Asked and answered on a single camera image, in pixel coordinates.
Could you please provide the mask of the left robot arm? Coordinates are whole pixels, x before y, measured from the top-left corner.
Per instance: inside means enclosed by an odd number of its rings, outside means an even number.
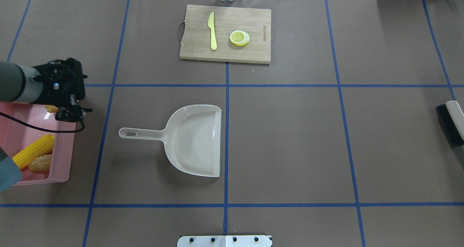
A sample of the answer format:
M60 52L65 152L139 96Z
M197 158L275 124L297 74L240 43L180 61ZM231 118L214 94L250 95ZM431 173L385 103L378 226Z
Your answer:
M1 61L1 192L69 178L72 142L91 108L82 64L74 58L38 66Z

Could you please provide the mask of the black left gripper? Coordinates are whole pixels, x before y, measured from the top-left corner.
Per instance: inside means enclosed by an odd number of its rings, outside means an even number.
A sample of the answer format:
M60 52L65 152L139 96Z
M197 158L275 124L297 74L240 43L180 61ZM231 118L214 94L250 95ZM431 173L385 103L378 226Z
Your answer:
M35 82L43 83L42 91L33 104L54 105L58 108L55 120L61 122L81 122L91 108L64 108L71 104L71 96L76 100L86 97L82 64L74 58L53 60L44 65L33 67L39 75L33 77Z

